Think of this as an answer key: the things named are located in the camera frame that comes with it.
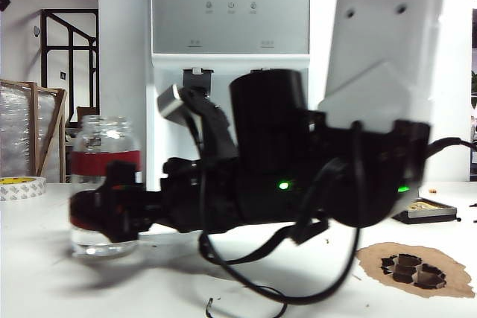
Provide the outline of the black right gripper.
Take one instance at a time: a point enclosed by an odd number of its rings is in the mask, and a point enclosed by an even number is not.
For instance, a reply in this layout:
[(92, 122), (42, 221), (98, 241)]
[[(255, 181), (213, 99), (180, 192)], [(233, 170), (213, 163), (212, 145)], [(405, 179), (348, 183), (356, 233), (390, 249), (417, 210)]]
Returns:
[(242, 225), (237, 203), (236, 157), (213, 161), (172, 157), (162, 169), (160, 191), (137, 189), (136, 164), (111, 161), (99, 191), (80, 191), (69, 199), (70, 222), (99, 232), (113, 243), (134, 241), (152, 223), (178, 232), (202, 230), (200, 191), (205, 190), (205, 215), (210, 233), (224, 233)]

